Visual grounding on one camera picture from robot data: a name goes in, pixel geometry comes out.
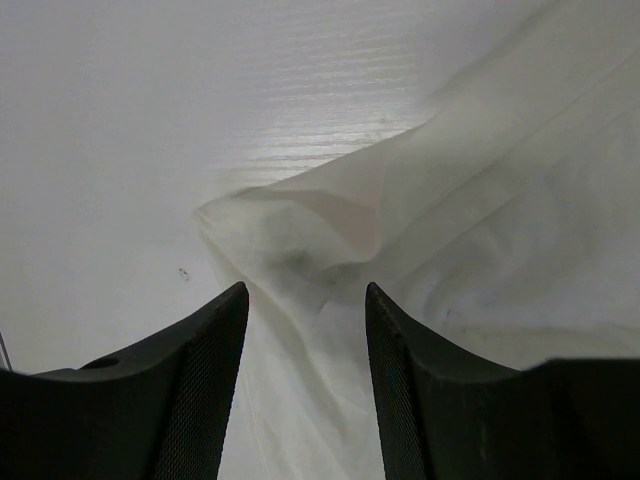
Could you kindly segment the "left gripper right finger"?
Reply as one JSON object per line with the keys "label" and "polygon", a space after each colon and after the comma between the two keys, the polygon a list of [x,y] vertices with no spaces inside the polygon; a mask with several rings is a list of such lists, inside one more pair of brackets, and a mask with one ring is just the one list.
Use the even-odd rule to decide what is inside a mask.
{"label": "left gripper right finger", "polygon": [[635,479],[639,363],[515,370],[454,344],[378,285],[365,326],[389,479]]}

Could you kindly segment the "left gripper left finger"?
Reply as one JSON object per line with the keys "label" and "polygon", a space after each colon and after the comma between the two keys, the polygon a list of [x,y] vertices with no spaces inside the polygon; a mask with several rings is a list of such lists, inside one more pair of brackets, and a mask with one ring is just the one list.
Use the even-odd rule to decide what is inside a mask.
{"label": "left gripper left finger", "polygon": [[248,323],[236,283],[78,369],[1,374],[5,479],[214,479]]}

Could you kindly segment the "white tank top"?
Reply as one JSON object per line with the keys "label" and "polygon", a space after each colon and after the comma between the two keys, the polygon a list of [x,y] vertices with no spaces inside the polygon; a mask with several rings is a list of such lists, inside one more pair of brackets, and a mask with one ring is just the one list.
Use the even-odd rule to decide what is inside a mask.
{"label": "white tank top", "polygon": [[227,478],[379,479],[364,296],[513,367],[639,352],[639,5],[557,1],[423,125],[194,213],[244,281]]}

